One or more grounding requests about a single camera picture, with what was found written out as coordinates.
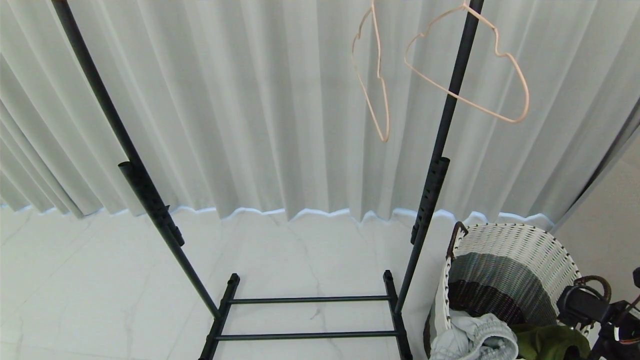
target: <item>laundry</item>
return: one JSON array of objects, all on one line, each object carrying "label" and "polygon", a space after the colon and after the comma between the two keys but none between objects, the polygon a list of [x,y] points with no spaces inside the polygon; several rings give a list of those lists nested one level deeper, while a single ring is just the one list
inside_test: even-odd
[{"label": "laundry", "polygon": [[518,355],[516,335],[493,314],[474,318],[452,310],[451,325],[434,339],[430,360],[514,360]]},{"label": "laundry", "polygon": [[518,338],[518,351],[525,360],[564,360],[566,354],[587,358],[589,341],[575,329],[561,325],[512,325]]}]

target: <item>hanger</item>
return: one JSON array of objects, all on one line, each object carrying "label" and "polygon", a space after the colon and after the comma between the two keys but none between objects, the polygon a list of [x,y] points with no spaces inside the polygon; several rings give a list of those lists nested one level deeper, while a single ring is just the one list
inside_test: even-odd
[{"label": "hanger", "polygon": [[[487,110],[486,108],[483,108],[482,106],[480,106],[480,105],[478,105],[476,103],[473,103],[473,102],[465,99],[464,97],[459,96],[458,94],[454,94],[453,92],[449,91],[448,89],[444,88],[443,86],[435,83],[435,81],[427,78],[421,72],[416,70],[416,68],[414,68],[411,64],[409,64],[409,62],[406,60],[406,55],[409,52],[409,48],[416,41],[416,39],[418,39],[418,37],[423,37],[423,38],[426,37],[427,34],[429,33],[429,30],[431,30],[431,26],[433,24],[435,24],[436,22],[438,22],[442,18],[446,17],[447,15],[450,15],[450,14],[452,14],[454,12],[457,12],[458,10],[465,10],[465,11],[469,12],[471,15],[473,15],[478,20],[483,22],[489,28],[491,28],[493,30],[493,32],[495,33],[495,47],[493,48],[493,53],[499,58],[503,58],[503,57],[506,56],[507,58],[509,58],[509,60],[511,60],[511,64],[513,64],[513,67],[515,68],[516,72],[518,73],[518,77],[520,78],[520,82],[522,83],[522,88],[524,89],[524,108],[522,109],[522,114],[517,119],[515,119],[515,120],[514,119],[509,119],[509,118],[504,117],[504,116],[502,116],[502,115],[500,115],[498,113],[495,113],[495,112],[493,112],[491,110]],[[498,43],[499,43],[498,29],[491,22],[489,22],[487,19],[485,19],[482,15],[477,13],[475,10],[471,9],[471,7],[469,7],[469,5],[467,5],[467,1],[466,0],[463,0],[462,1],[462,5],[458,6],[457,8],[451,9],[448,12],[445,12],[442,15],[438,16],[437,18],[433,19],[429,23],[429,25],[427,25],[427,31],[425,31],[423,33],[419,33],[413,39],[411,39],[409,44],[406,46],[406,51],[404,52],[404,63],[407,66],[409,66],[409,68],[411,68],[413,70],[413,72],[418,74],[420,77],[422,77],[426,81],[429,81],[430,83],[434,84],[437,88],[439,88],[442,91],[446,92],[447,94],[455,97],[456,99],[462,100],[465,103],[475,107],[476,109],[478,109],[480,111],[483,111],[483,112],[485,112],[485,113],[487,113],[487,114],[489,114],[491,116],[497,117],[500,120],[504,120],[506,122],[510,122],[510,123],[514,124],[514,123],[522,121],[527,116],[527,112],[529,112],[529,88],[527,87],[527,81],[525,80],[524,75],[522,74],[522,71],[520,70],[520,67],[518,66],[518,63],[516,62],[516,60],[513,58],[513,56],[510,53],[500,53],[500,52],[498,52]]]},{"label": "hanger", "polygon": [[[389,120],[389,101],[387,100],[387,87],[385,86],[385,78],[383,78],[382,75],[380,74],[380,62],[381,62],[380,32],[378,31],[378,19],[376,17],[376,6],[375,6],[374,2],[375,2],[375,0],[371,0],[371,6],[369,7],[367,12],[365,12],[364,16],[362,17],[362,21],[360,21],[360,26],[358,27],[358,33],[353,38],[353,43],[351,44],[351,62],[353,63],[353,67],[356,70],[356,75],[358,76],[358,80],[360,82],[360,86],[362,86],[362,90],[364,91],[364,97],[367,100],[367,105],[369,107],[369,112],[371,113],[371,118],[373,119],[374,124],[376,124],[376,130],[378,131],[378,136],[380,137],[380,140],[382,140],[382,142],[387,142],[389,140],[389,123],[390,123],[390,120]],[[362,26],[364,25],[365,20],[367,20],[369,14],[371,14],[371,17],[373,18],[373,29],[375,30],[376,41],[378,43],[378,62],[377,62],[377,65],[376,65],[376,75],[377,75],[378,79],[380,80],[380,83],[382,84],[382,94],[384,95],[384,98],[385,98],[385,113],[387,115],[387,130],[385,131],[384,135],[382,135],[382,130],[380,129],[380,125],[378,124],[378,119],[376,118],[376,114],[375,114],[375,112],[373,112],[373,107],[371,106],[371,100],[369,99],[369,94],[367,93],[367,87],[364,86],[364,82],[362,81],[362,78],[360,77],[360,72],[358,71],[358,65],[356,65],[356,60],[353,57],[353,53],[354,53],[355,47],[356,47],[356,40],[360,39],[360,35],[362,34]]]}]

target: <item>beige wall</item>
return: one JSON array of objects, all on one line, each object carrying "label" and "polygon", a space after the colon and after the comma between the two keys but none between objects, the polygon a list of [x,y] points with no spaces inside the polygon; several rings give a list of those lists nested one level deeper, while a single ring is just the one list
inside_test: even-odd
[{"label": "beige wall", "polygon": [[601,275],[611,283],[613,300],[638,296],[631,272],[640,266],[640,129],[554,234],[583,275]]}]

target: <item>green cloth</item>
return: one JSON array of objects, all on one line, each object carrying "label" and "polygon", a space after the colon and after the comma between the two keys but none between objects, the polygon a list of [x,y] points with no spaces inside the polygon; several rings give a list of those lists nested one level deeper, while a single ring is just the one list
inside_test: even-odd
[{"label": "green cloth", "polygon": [[589,341],[577,330],[567,326],[510,325],[518,337],[518,353],[526,360],[563,360],[567,350],[581,357],[591,352]]}]

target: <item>white wicker basket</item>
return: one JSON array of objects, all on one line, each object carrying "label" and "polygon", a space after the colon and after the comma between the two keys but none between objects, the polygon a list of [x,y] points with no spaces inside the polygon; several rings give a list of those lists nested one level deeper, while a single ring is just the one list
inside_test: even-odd
[{"label": "white wicker basket", "polygon": [[[451,236],[436,298],[426,324],[429,328],[425,329],[425,336],[430,336],[429,342],[433,341],[437,334],[451,328],[449,316],[451,261],[472,252],[509,258],[526,266],[540,280],[551,300],[556,316],[558,312],[556,302],[560,294],[566,286],[573,285],[573,281],[580,277],[580,272],[569,253],[546,231],[523,224],[480,224],[467,230],[461,222],[458,222]],[[581,333],[588,337],[589,327],[585,327]]]}]

